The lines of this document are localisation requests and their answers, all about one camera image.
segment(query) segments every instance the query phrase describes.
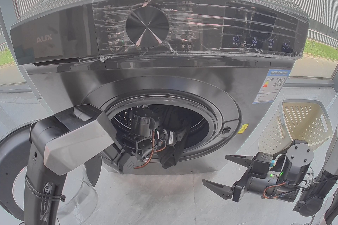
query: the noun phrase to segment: laundry basket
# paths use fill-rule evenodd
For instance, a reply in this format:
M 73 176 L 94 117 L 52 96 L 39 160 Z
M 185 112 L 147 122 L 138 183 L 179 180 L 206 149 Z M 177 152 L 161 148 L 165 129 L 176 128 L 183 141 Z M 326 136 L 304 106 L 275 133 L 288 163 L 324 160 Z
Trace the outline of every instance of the laundry basket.
M 320 101 L 285 99 L 258 139 L 260 152 L 277 153 L 293 139 L 306 140 L 312 150 L 333 136 L 330 119 Z

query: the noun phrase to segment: gray floor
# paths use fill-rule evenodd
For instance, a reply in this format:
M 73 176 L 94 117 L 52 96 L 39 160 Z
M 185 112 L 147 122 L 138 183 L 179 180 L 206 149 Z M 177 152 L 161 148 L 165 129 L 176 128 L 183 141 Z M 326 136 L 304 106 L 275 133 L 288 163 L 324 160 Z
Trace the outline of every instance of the gray floor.
M 256 154 L 259 135 L 277 110 L 279 101 L 286 98 L 322 101 L 335 128 L 338 120 L 335 94 L 332 88 L 283 88 L 238 154 Z M 31 93 L 0 94 L 0 137 L 19 124 L 45 116 L 47 112 Z M 315 174 L 323 164 L 328 143 L 315 151 L 312 163 Z M 178 176 L 119 175 L 102 169 L 96 185 L 98 207 L 85 224 L 288 225 L 309 222 L 310 218 L 292 211 L 293 204 L 262 200 L 251 194 L 246 194 L 239 203 L 224 201 L 202 185 L 203 178 L 232 185 L 244 171 L 233 163 L 228 163 L 218 172 Z M 5 220 L 3 224 L 8 225 L 19 223 L 2 208 L 0 220 Z

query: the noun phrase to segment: yellow warning sticker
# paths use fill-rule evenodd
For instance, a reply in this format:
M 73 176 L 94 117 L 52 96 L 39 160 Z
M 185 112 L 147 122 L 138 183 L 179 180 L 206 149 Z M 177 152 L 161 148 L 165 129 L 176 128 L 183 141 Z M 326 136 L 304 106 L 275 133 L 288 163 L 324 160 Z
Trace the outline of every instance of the yellow warning sticker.
M 246 128 L 248 127 L 248 125 L 249 125 L 249 124 L 244 124 L 244 125 L 241 127 L 241 129 L 239 130 L 239 132 L 237 132 L 237 134 L 243 133 L 243 132 L 246 130 Z

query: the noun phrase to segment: front-loading washing machine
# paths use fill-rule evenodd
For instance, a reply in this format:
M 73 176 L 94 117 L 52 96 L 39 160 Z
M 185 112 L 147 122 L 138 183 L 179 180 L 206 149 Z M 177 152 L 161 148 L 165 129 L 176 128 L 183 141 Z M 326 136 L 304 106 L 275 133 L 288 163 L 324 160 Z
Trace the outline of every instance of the front-loading washing machine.
M 189 119 L 183 139 L 166 134 L 170 153 L 133 171 L 150 175 L 222 169 L 302 56 L 309 26 L 289 0 L 43 0 L 24 17 L 11 29 L 17 63 L 54 113 L 94 105 L 121 138 L 137 110 L 173 130 Z

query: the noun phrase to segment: qr code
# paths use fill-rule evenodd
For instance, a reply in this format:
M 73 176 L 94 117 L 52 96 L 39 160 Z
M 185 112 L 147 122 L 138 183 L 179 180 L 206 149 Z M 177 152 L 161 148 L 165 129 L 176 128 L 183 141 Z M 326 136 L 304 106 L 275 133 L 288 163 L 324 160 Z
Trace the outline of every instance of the qr code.
M 277 78 L 273 87 L 281 87 L 285 81 L 285 78 Z

